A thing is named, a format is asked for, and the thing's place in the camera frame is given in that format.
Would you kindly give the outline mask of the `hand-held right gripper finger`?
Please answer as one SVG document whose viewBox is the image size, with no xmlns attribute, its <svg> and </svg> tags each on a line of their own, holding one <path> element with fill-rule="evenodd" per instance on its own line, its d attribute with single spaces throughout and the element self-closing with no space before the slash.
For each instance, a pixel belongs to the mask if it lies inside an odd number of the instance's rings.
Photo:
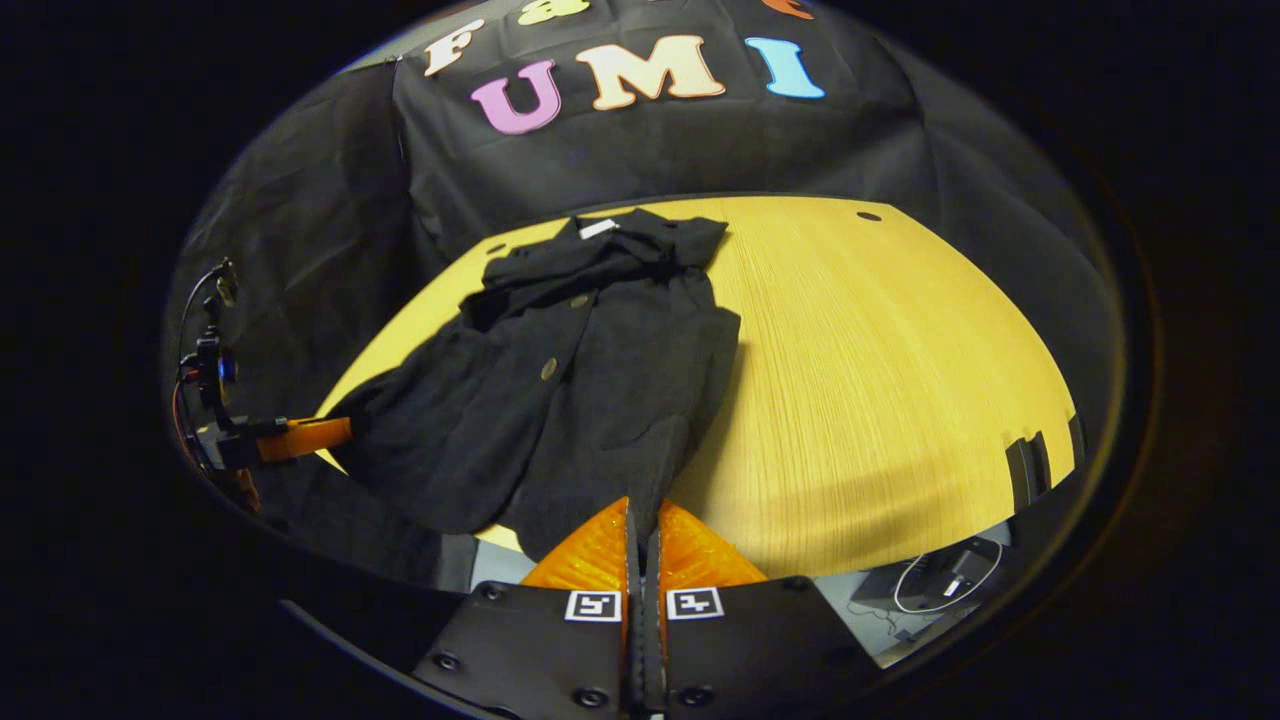
<svg viewBox="0 0 1280 720">
<path fill-rule="evenodd" d="M 649 696 L 668 717 L 832 717 L 881 667 L 817 582 L 768 577 L 662 502 L 648 546 Z"/>
<path fill-rule="evenodd" d="M 641 570 L 618 498 L 522 580 L 479 583 L 413 676 L 498 717 L 625 717 Z"/>
</svg>

